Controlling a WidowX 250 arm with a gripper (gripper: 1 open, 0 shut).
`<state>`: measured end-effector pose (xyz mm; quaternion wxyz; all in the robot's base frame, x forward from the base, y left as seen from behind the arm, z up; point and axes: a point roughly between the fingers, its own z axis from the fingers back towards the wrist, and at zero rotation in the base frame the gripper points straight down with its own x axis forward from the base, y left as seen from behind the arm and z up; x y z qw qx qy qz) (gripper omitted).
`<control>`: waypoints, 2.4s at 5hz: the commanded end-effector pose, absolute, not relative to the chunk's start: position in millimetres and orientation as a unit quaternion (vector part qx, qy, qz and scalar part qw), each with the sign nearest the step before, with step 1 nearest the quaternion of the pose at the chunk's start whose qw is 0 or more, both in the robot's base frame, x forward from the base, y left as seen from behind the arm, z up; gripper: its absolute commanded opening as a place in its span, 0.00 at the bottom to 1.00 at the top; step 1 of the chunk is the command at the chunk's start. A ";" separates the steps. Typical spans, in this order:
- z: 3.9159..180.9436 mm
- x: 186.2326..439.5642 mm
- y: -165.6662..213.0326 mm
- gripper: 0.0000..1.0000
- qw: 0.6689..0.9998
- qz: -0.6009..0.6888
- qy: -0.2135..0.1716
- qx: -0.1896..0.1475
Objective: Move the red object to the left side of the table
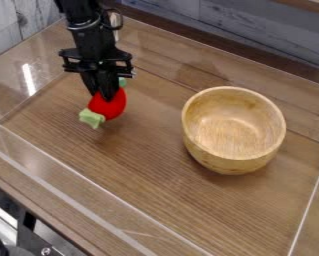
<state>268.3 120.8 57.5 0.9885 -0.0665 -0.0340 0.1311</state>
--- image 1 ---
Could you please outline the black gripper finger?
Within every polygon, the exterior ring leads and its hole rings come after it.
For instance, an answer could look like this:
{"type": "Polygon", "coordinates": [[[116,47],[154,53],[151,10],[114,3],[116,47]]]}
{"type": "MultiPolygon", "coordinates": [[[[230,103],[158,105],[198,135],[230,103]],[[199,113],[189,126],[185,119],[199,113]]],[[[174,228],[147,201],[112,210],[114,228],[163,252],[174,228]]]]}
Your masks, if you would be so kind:
{"type": "Polygon", "coordinates": [[[98,72],[99,92],[107,102],[110,102],[119,90],[119,78],[115,72],[100,70],[98,72]]]}
{"type": "Polygon", "coordinates": [[[88,89],[88,92],[91,95],[95,95],[99,85],[98,85],[98,80],[96,80],[96,74],[94,72],[83,72],[80,74],[83,83],[88,89]]]}

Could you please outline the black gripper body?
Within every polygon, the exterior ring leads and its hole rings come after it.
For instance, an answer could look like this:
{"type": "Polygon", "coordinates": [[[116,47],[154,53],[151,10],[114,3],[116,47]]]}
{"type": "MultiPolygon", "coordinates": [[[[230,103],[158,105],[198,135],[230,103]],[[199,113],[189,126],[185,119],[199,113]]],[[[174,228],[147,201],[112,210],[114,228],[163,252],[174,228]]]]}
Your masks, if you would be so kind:
{"type": "Polygon", "coordinates": [[[62,49],[63,68],[67,72],[84,73],[115,71],[119,77],[131,78],[134,67],[132,55],[116,47],[114,28],[104,23],[70,24],[75,47],[62,49]]]}

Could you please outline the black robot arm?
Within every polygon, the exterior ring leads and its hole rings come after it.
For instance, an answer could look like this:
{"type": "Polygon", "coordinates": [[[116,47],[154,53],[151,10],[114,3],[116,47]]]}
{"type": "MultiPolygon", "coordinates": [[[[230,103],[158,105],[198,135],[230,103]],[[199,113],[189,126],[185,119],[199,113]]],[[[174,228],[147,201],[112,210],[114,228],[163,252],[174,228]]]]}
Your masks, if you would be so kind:
{"type": "Polygon", "coordinates": [[[111,23],[115,8],[104,8],[99,0],[54,0],[67,20],[75,47],[62,49],[66,72],[79,73],[86,87],[111,101],[119,91],[119,79],[134,76],[132,55],[116,47],[114,32],[123,22],[111,23]]]}

